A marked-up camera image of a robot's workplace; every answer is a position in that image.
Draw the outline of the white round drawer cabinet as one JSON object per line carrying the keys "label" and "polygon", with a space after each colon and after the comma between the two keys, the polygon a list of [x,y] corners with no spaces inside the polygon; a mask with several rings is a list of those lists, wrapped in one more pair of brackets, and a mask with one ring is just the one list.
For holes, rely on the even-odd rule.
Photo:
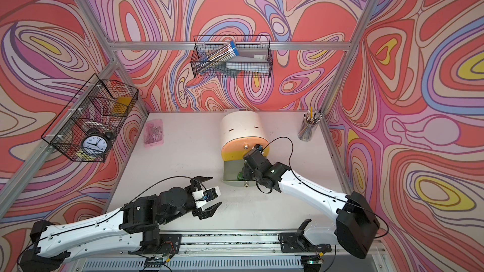
{"label": "white round drawer cabinet", "polygon": [[252,111],[234,112],[225,115],[220,122],[221,146],[242,137],[261,137],[268,140],[259,113]]}

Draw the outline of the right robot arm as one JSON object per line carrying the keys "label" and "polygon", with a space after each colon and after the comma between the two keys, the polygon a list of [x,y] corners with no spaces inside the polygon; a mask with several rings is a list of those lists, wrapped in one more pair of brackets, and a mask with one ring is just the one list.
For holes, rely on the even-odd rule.
{"label": "right robot arm", "polygon": [[258,149],[247,152],[244,175],[272,193],[296,197],[334,220],[331,227],[316,227],[303,236],[313,245],[338,244],[359,259],[366,258],[380,223],[366,198],[329,190],[297,174],[288,165],[272,164]]}

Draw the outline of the peach top drawer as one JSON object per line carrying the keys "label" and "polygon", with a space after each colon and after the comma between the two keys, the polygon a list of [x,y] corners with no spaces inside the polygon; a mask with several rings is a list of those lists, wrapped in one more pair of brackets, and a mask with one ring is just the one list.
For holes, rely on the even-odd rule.
{"label": "peach top drawer", "polygon": [[233,139],[224,144],[222,151],[250,151],[255,144],[261,144],[263,147],[268,145],[268,140],[261,137],[242,137]]}

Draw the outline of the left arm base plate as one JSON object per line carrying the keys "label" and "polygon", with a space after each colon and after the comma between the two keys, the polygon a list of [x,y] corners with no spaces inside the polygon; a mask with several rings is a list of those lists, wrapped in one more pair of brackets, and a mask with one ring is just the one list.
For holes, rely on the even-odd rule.
{"label": "left arm base plate", "polygon": [[160,234],[158,232],[145,232],[142,234],[140,248],[137,251],[129,251],[128,253],[136,255],[174,255],[178,254],[179,252],[181,240],[181,234]]}

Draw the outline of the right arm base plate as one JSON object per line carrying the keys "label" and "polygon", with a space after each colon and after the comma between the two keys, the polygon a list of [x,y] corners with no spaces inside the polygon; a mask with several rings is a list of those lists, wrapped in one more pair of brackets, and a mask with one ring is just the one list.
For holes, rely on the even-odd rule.
{"label": "right arm base plate", "polygon": [[314,245],[304,236],[305,229],[311,222],[306,219],[296,232],[281,232],[277,239],[281,246],[282,253],[322,253],[325,254],[332,250],[330,244]]}

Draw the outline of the yellow drawer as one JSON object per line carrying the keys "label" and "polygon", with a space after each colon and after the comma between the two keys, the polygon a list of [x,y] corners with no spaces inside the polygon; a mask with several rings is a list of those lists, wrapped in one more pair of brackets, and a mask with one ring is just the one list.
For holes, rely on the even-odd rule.
{"label": "yellow drawer", "polygon": [[246,151],[222,151],[221,157],[223,161],[237,161],[243,160],[243,156],[246,153]]}

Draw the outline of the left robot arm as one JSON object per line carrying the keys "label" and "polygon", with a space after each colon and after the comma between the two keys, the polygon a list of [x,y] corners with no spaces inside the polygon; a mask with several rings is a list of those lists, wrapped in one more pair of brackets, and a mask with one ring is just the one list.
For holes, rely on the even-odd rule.
{"label": "left robot arm", "polygon": [[181,244],[180,234],[162,234],[160,228],[186,214],[204,220],[220,203],[219,187],[206,188],[208,177],[190,179],[189,186],[173,187],[158,195],[140,196],[118,209],[80,222],[55,225],[37,221],[32,243],[16,260],[21,271],[55,271],[61,265],[93,255],[121,253],[172,258]]}

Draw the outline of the grey green bottom drawer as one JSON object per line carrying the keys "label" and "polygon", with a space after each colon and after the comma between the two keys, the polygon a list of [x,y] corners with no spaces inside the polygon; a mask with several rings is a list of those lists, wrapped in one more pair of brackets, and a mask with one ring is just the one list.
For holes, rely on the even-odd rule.
{"label": "grey green bottom drawer", "polygon": [[224,161],[223,183],[234,187],[256,187],[256,182],[252,180],[238,180],[238,173],[243,173],[245,167],[244,160]]}

